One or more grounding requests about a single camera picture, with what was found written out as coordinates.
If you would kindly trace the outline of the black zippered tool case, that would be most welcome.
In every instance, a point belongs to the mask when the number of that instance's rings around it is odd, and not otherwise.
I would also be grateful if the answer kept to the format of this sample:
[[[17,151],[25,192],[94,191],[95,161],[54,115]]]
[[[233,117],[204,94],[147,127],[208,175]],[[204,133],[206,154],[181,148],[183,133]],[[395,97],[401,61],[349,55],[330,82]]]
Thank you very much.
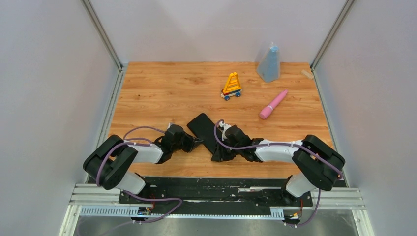
[[[212,155],[220,156],[227,154],[227,149],[220,145],[214,136],[214,123],[205,114],[201,113],[193,118],[187,127],[199,139],[203,140],[203,145]]]

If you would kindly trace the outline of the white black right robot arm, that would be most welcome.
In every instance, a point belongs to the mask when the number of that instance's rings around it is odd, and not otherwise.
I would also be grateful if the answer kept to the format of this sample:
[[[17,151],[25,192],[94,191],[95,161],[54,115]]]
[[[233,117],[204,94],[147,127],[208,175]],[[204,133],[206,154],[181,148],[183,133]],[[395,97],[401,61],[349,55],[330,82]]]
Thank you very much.
[[[281,191],[283,203],[290,206],[311,190],[330,191],[343,177],[344,157],[315,135],[291,142],[251,139],[240,128],[223,120],[215,124],[213,134],[219,145],[249,162],[295,164],[300,173],[290,176]]]

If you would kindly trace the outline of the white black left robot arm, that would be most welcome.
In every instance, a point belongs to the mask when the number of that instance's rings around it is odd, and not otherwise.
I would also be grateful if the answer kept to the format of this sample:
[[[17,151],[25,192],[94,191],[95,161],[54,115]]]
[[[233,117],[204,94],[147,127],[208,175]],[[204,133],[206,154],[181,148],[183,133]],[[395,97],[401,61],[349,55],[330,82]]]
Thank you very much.
[[[106,190],[114,188],[132,193],[139,203],[150,199],[147,182],[139,174],[129,171],[132,164],[163,164],[174,152],[193,151],[203,140],[194,137],[176,124],[161,130],[162,136],[151,141],[146,138],[127,138],[111,135],[83,163],[83,170]]]

